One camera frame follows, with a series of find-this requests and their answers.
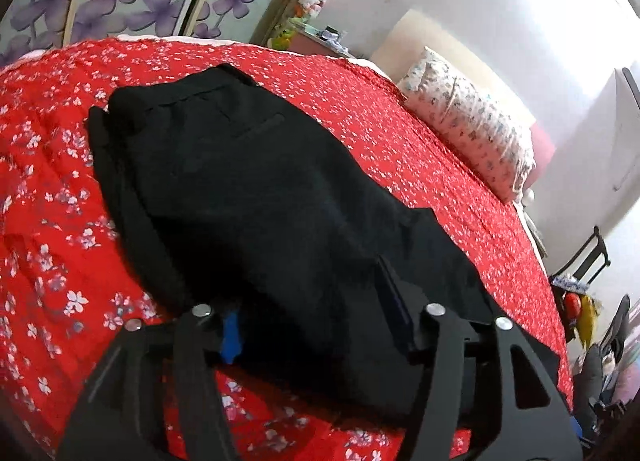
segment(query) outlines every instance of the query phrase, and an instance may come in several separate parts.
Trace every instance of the cloth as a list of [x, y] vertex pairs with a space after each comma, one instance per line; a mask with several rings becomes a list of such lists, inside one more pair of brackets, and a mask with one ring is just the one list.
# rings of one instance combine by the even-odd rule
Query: cloth
[[[405, 205], [433, 207], [498, 304], [560, 355], [559, 387], [571, 401], [564, 332], [516, 212], [402, 107], [388, 80], [344, 60], [242, 44], [107, 39], [0, 70], [0, 385], [43, 449], [55, 453], [83, 380], [124, 322], [166, 318], [122, 259], [94, 179], [88, 109], [104, 107], [119, 86], [174, 81], [222, 62], [321, 123]], [[215, 277], [207, 268], [204, 281]], [[245, 460], [389, 461], [403, 438], [401, 428], [347, 419], [235, 366], [217, 380]], [[166, 416], [170, 449], [184, 455], [170, 402]], [[469, 438], [458, 432], [453, 456]]]
[[628, 403], [636, 397], [638, 390], [640, 390], [640, 359], [620, 372], [613, 391], [613, 401]]
[[574, 417], [580, 423], [582, 433], [588, 439], [594, 437], [593, 427], [596, 415], [589, 405], [589, 399], [600, 399], [602, 393], [602, 351], [599, 344], [589, 348], [582, 364], [582, 370], [574, 376]]
[[[433, 210], [407, 208], [316, 120], [231, 65], [117, 89], [88, 128], [95, 176], [146, 290], [176, 313], [240, 300], [249, 372], [407, 416], [422, 367], [386, 322], [381, 261], [405, 281], [411, 313], [438, 302], [487, 324], [504, 314]], [[529, 338], [557, 382], [558, 357]]]

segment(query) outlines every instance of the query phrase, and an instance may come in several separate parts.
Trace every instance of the red item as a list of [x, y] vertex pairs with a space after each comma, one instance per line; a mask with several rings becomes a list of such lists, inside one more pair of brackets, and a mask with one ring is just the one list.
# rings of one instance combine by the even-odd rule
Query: red item
[[580, 296], [575, 293], [567, 293], [562, 300], [564, 303], [564, 314], [569, 321], [577, 319], [582, 312], [582, 302]]
[[[93, 178], [88, 108], [105, 107], [116, 87], [177, 80], [222, 62], [318, 120], [406, 205], [431, 206], [489, 293], [560, 355], [559, 387], [571, 402], [562, 325], [515, 210], [402, 107], [390, 81], [346, 60], [244, 44], [107, 39], [0, 71], [0, 383], [47, 451], [124, 322], [162, 319], [123, 261]], [[246, 460], [390, 461], [401, 444], [401, 430], [311, 407], [239, 369], [217, 380]], [[184, 453], [172, 405], [166, 415], [171, 450]], [[452, 455], [466, 451], [469, 437], [458, 432]]]

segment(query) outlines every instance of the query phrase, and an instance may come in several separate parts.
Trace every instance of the white flower pattern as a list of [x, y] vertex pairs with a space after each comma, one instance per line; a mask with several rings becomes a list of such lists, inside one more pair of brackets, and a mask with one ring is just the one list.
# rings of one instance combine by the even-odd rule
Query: white flower pattern
[[77, 293], [68, 291], [66, 297], [69, 302], [66, 303], [64, 313], [67, 316], [71, 316], [73, 313], [82, 313], [82, 311], [84, 311], [84, 304], [89, 303], [89, 301], [82, 296], [82, 291], [78, 291]]
[[148, 295], [148, 293], [145, 293], [143, 295], [142, 300], [138, 302], [138, 307], [140, 308], [140, 311], [142, 311], [142, 317], [145, 320], [149, 320], [157, 314], [156, 305], [151, 300], [151, 297]]
[[53, 359], [56, 357], [56, 355], [62, 354], [62, 348], [60, 348], [60, 346], [57, 346], [53, 343], [51, 333], [47, 331], [46, 327], [42, 327], [40, 329], [40, 336], [42, 338], [45, 348], [47, 349], [47, 352], [49, 353], [50, 358]]
[[11, 330], [11, 325], [9, 324], [9, 317], [8, 316], [1, 317], [0, 318], [0, 337], [10, 340], [12, 335], [13, 335], [13, 332]]
[[361, 428], [350, 430], [348, 431], [348, 434], [350, 435], [350, 438], [349, 442], [345, 446], [370, 446], [373, 441], [371, 434]]
[[4, 203], [2, 204], [2, 213], [5, 214], [9, 210], [9, 206], [12, 205], [14, 201], [11, 199], [11, 196], [7, 196], [4, 198]]
[[15, 297], [11, 293], [6, 294], [6, 301], [4, 302], [4, 310], [7, 313], [15, 315]]
[[49, 381], [47, 381], [47, 378], [38, 378], [38, 387], [43, 394], [51, 394], [51, 389], [48, 384]]
[[31, 322], [27, 324], [27, 336], [29, 338], [33, 338], [34, 340], [38, 336], [38, 328], [34, 326], [34, 324], [32, 324]]
[[102, 325], [108, 327], [111, 331], [115, 331], [118, 327], [124, 325], [124, 320], [119, 316], [115, 316], [113, 313], [105, 313]]
[[49, 245], [40, 246], [38, 262], [40, 263], [40, 269], [42, 271], [49, 271], [49, 269], [53, 267], [53, 257], [49, 253]]
[[36, 404], [33, 401], [33, 397], [29, 395], [28, 389], [23, 385], [21, 386], [20, 390], [22, 392], [22, 396], [20, 397], [20, 399], [25, 404], [27, 409], [29, 409], [29, 412], [34, 412], [36, 410]]

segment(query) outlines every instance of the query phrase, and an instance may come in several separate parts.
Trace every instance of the yellow object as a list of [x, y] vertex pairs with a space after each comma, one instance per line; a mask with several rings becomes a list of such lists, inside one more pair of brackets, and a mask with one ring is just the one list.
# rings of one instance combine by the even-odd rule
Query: yellow object
[[296, 32], [293, 30], [283, 29], [277, 37], [271, 39], [271, 48], [278, 51], [286, 51], [289, 49], [291, 39], [295, 34]]
[[575, 328], [578, 330], [578, 336], [580, 337], [582, 346], [585, 349], [589, 349], [593, 340], [593, 330], [596, 327], [598, 311], [593, 300], [587, 297], [587, 295], [581, 295], [580, 302], [582, 303], [582, 311], [580, 312]]

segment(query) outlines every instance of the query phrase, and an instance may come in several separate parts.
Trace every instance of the black bracket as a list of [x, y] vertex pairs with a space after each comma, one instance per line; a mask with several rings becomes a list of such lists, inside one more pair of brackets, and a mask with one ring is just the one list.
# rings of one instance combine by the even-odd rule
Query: black bracket
[[[492, 383], [497, 394], [491, 408], [484, 405], [472, 418], [476, 422], [497, 417], [497, 434], [484, 441], [472, 439], [468, 453], [457, 459], [529, 461], [532, 459], [578, 461], [582, 450], [570, 424], [570, 416], [542, 362], [520, 329], [507, 317], [491, 325], [471, 323], [440, 304], [429, 304], [422, 313], [423, 332], [437, 327], [438, 341], [433, 364], [426, 364], [424, 381], [428, 399], [409, 459], [445, 461], [449, 458], [453, 435], [460, 419], [460, 394], [465, 358], [486, 360], [497, 349], [497, 367]], [[516, 377], [527, 378], [524, 389], [540, 394], [535, 406], [523, 406], [517, 395]], [[494, 387], [478, 384], [478, 393]]]
[[220, 352], [222, 322], [197, 308], [172, 323], [127, 322], [86, 381], [58, 461], [180, 461], [167, 452], [162, 409], [162, 376], [171, 358], [190, 460], [239, 459], [206, 361]]

